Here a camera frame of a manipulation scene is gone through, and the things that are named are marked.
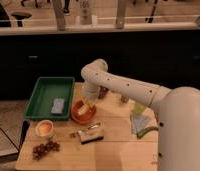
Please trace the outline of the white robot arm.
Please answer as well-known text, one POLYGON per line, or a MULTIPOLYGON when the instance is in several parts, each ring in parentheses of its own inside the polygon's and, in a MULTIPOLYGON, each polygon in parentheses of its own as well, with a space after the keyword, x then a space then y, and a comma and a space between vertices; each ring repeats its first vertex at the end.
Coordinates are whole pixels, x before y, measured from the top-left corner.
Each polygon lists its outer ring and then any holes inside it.
POLYGON ((200 90, 167 88, 114 75, 97 59, 81 69, 83 97, 92 102, 101 86, 133 99, 158 115, 157 171, 200 171, 200 90))

